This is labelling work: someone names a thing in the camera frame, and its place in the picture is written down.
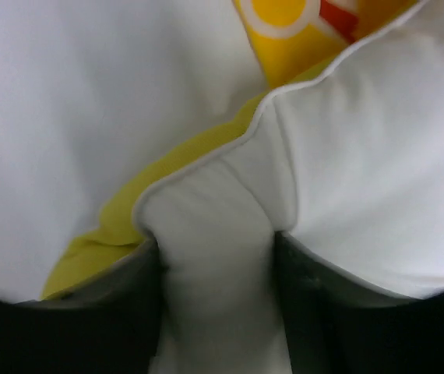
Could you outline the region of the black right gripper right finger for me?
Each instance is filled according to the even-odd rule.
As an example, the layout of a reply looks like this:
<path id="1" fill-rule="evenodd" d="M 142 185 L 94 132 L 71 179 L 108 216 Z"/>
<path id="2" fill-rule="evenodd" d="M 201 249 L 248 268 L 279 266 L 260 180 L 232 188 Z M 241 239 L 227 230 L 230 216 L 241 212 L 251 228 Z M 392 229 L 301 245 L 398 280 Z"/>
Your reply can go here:
<path id="1" fill-rule="evenodd" d="M 273 277 L 293 373 L 444 373 L 444 291 L 385 295 L 281 232 Z"/>

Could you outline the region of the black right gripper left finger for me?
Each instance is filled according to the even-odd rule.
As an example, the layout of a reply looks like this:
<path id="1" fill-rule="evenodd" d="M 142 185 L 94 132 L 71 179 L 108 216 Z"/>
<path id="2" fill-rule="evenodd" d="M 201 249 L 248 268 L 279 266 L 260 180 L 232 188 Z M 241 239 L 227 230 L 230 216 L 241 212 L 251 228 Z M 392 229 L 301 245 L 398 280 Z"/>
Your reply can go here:
<path id="1" fill-rule="evenodd" d="M 154 240 L 43 301 L 0 299 L 0 373 L 146 373 L 164 298 Z"/>

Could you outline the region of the white pillow yellow border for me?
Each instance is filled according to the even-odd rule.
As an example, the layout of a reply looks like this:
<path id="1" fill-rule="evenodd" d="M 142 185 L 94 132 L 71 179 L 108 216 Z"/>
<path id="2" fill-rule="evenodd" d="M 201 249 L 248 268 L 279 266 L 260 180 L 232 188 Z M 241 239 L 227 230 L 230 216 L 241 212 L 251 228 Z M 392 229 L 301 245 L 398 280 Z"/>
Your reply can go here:
<path id="1" fill-rule="evenodd" d="M 151 233 L 178 342 L 162 362 L 288 373 L 270 286 L 276 231 L 377 290 L 444 290 L 444 1 L 398 6 L 391 23 L 149 165 L 71 242 L 43 295 Z"/>

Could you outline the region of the yellow pillowcase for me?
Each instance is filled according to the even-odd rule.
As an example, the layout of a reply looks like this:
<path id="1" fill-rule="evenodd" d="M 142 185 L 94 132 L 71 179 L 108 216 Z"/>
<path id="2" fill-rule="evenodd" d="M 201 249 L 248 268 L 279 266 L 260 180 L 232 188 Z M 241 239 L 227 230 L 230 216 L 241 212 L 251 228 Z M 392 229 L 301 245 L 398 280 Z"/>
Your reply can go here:
<path id="1" fill-rule="evenodd" d="M 271 87 L 338 55 L 414 4 L 406 0 L 234 2 Z"/>

